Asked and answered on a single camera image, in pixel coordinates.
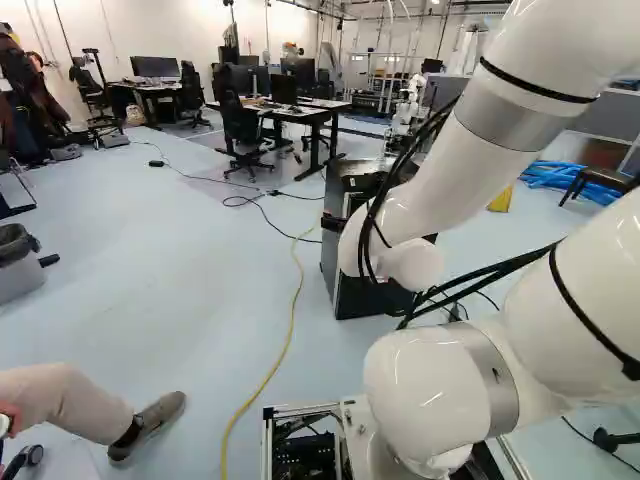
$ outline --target gray trash bin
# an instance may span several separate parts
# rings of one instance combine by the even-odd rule
[[[36,253],[40,244],[20,224],[0,226],[0,304],[24,295],[45,282]]]

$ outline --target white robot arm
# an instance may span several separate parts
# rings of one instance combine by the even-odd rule
[[[484,208],[612,78],[640,64],[638,14],[636,0],[514,0],[423,166],[376,216],[391,246],[371,235],[376,273],[415,291],[436,283],[443,262],[421,237]],[[351,276],[365,217],[358,210],[340,240]],[[634,191],[531,266],[498,319],[380,339],[365,389],[389,447],[414,473],[445,478],[470,444],[640,394],[639,264]]]
[[[399,102],[396,106],[396,113],[393,116],[393,122],[402,125],[408,125],[411,119],[418,114],[418,96],[421,88],[424,88],[427,80],[419,73],[416,73],[406,89],[400,90],[401,94],[406,95],[403,102]]]

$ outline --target chair wheel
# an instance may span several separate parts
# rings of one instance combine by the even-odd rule
[[[35,467],[42,461],[42,457],[44,456],[44,448],[42,445],[33,445],[29,447],[27,453],[27,465],[30,467]]]

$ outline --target sneaker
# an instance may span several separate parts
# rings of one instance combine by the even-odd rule
[[[135,418],[140,422],[141,430],[138,437],[129,445],[111,445],[107,455],[113,463],[121,463],[142,446],[147,440],[162,432],[165,427],[177,420],[186,403],[187,396],[182,392],[172,392],[160,397],[142,412],[136,413]]]

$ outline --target blue hose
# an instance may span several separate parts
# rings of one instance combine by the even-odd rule
[[[568,162],[535,161],[522,172],[520,180],[529,188],[568,189],[585,165]],[[587,183],[580,194],[600,205],[609,205],[620,198],[620,192],[592,183]]]

